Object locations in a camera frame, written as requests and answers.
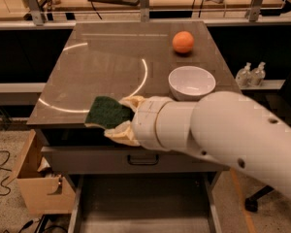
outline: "cardboard box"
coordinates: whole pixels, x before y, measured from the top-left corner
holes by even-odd
[[[44,178],[37,172],[42,159],[41,149],[41,142],[31,130],[8,183],[16,179],[29,214],[70,214],[76,193],[65,178]]]

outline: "chair leg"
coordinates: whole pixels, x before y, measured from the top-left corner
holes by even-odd
[[[258,199],[264,195],[270,193],[274,189],[268,185],[264,186],[262,189],[254,193],[251,197],[248,197],[244,201],[244,207],[247,211],[256,213],[258,211]]]

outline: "open drawer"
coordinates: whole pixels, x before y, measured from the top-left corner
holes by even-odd
[[[221,232],[205,174],[81,176],[70,233]]]

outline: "metal post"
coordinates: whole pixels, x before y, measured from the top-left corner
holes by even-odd
[[[140,0],[141,22],[149,21],[149,0]]]
[[[263,0],[251,0],[249,10],[246,12],[245,17],[249,21],[256,21],[259,18]]]
[[[42,14],[38,0],[26,0],[30,13],[33,19],[33,22],[37,26],[41,26],[45,22],[44,15]]]

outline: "drawer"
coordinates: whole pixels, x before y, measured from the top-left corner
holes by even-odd
[[[221,232],[205,174],[81,176],[70,233]]]
[[[43,147],[52,170],[74,174],[217,172],[227,167],[191,156],[141,148]]]

